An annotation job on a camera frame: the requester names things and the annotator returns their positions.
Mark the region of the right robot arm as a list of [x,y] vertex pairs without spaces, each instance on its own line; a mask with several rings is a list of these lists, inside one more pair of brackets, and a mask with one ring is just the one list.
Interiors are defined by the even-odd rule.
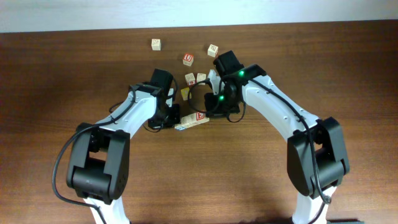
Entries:
[[215,58],[205,95],[208,116],[239,112],[239,104],[260,112],[287,143],[287,173],[296,188],[291,223],[327,223],[331,197],[350,171],[343,130],[335,118],[321,119],[291,100],[259,65],[245,67],[229,51]]

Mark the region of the wooden block ice cream picture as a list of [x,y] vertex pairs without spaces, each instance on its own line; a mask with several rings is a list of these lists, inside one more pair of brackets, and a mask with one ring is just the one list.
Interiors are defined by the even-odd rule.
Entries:
[[181,124],[182,126],[184,126],[185,129],[186,129],[186,128],[187,128],[187,125],[189,124],[189,119],[186,118],[186,117],[182,117],[181,120],[180,120],[180,124]]

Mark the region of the blue number 5 block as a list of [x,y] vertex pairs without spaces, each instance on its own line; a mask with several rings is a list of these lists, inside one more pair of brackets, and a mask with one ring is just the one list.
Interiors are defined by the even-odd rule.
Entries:
[[181,124],[176,124],[176,125],[175,125],[175,129],[178,130],[178,131],[182,131],[182,130],[185,129],[185,127],[182,126]]

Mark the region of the wooden block green side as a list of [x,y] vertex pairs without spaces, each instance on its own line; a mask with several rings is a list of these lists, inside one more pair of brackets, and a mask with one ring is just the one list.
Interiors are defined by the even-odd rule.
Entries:
[[203,124],[209,122],[209,118],[206,116],[205,113],[196,112],[196,124]]

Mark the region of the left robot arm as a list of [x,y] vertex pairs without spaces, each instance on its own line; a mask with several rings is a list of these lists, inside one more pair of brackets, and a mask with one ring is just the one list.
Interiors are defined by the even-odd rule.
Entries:
[[176,81],[155,69],[150,81],[131,85],[127,98],[95,124],[81,123],[72,145],[66,182],[90,207],[96,223],[129,223],[122,193],[129,177],[130,140],[146,124],[153,132],[180,122]]

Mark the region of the wooden block blue side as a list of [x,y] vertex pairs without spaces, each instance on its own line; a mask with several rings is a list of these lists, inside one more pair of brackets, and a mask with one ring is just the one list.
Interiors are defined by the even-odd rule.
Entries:
[[191,128],[197,125],[197,115],[196,113],[190,114],[185,117],[185,127]]

